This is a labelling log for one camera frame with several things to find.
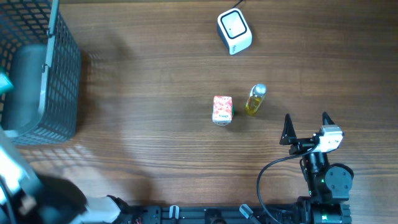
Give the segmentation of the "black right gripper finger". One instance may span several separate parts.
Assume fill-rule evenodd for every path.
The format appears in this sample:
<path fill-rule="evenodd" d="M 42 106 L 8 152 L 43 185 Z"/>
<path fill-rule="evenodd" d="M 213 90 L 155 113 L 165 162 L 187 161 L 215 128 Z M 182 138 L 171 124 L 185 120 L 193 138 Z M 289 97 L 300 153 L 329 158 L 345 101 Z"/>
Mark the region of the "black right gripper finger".
<path fill-rule="evenodd" d="M 297 142 L 297 136 L 291 120 L 290 115 L 287 113 L 284 120 L 284 128 L 280 137 L 280 145 L 292 145 Z"/>
<path fill-rule="evenodd" d="M 323 125 L 335 125 L 335 123 L 333 122 L 333 120 L 330 118 L 330 116 L 328 115 L 328 113 L 326 111 L 324 111 L 322 113 L 322 122 Z"/>

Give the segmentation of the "yellow oil bottle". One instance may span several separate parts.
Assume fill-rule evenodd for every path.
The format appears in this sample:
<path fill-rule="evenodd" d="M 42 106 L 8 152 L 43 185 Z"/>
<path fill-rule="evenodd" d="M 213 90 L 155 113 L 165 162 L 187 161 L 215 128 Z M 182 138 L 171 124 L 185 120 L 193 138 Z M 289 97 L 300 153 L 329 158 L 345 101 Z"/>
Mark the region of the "yellow oil bottle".
<path fill-rule="evenodd" d="M 254 116 L 267 93 L 267 87 L 263 83 L 254 85 L 250 91 L 249 98 L 245 104 L 246 113 Z"/>

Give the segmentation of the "red tissue pack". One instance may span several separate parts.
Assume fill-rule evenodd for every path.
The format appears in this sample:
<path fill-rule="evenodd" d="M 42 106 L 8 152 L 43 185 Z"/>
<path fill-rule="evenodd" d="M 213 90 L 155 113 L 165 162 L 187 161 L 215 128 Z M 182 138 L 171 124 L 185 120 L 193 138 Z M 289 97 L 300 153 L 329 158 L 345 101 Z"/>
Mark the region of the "red tissue pack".
<path fill-rule="evenodd" d="M 212 121 L 218 126 L 226 126 L 232 122 L 231 110 L 233 106 L 232 97 L 214 96 Z"/>

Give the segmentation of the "grey plastic mesh basket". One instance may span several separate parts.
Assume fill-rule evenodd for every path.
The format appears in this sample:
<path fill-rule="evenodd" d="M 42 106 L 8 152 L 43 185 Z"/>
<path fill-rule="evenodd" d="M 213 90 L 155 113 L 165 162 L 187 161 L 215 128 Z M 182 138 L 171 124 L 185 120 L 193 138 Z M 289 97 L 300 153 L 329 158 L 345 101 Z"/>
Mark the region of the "grey plastic mesh basket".
<path fill-rule="evenodd" d="M 58 1 L 1 1 L 1 127 L 15 145 L 75 135 L 81 53 Z"/>

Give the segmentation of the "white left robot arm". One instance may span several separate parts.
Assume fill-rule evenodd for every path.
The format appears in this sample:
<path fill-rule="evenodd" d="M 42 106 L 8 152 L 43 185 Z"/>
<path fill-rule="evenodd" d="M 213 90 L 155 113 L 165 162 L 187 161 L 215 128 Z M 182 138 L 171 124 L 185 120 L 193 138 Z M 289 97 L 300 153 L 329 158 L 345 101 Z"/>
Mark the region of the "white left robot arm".
<path fill-rule="evenodd" d="M 86 197 L 72 182 L 37 173 L 1 131 L 1 223 L 132 223 L 113 196 Z"/>

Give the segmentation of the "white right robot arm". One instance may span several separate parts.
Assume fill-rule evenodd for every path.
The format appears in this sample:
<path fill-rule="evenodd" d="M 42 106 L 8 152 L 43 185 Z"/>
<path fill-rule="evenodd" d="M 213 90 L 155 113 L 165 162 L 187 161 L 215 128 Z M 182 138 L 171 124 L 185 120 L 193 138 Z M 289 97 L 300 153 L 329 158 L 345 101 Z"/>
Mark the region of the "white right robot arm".
<path fill-rule="evenodd" d="M 291 156 L 301 157 L 300 168 L 309 193 L 295 203 L 295 223 L 351 223 L 351 211 L 346 202 L 354 172 L 344 164 L 328 161 L 328 153 L 339 148 L 344 133 L 326 112 L 322 114 L 322 123 L 312 137 L 298 138 L 290 115 L 285 116 L 280 144 L 290 146 Z"/>

